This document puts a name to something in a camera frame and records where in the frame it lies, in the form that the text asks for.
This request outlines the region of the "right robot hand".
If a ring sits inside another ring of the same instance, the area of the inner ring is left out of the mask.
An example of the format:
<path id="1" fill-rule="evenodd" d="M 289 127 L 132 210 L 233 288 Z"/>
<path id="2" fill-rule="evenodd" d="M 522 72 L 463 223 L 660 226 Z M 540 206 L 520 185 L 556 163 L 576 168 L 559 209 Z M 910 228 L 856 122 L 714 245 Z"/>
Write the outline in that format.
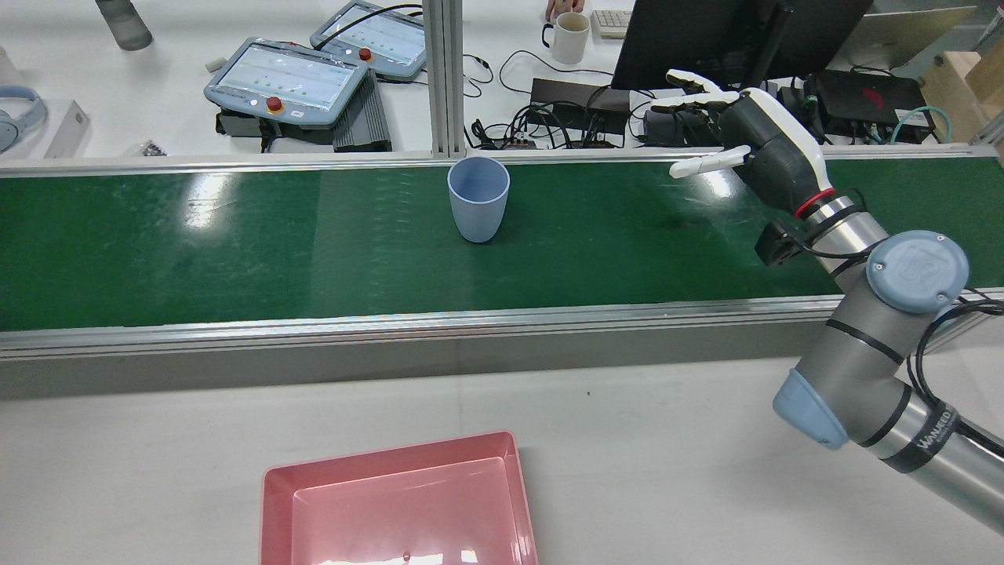
<path id="1" fill-rule="evenodd" d="M 664 97 L 654 111 L 702 108 L 714 115 L 721 151 L 671 165 L 673 178 L 732 169 L 768 207 L 803 219 L 835 193 L 821 147 L 770 93 L 760 87 L 727 92 L 712 79 L 668 69 L 666 79 L 686 94 Z"/>

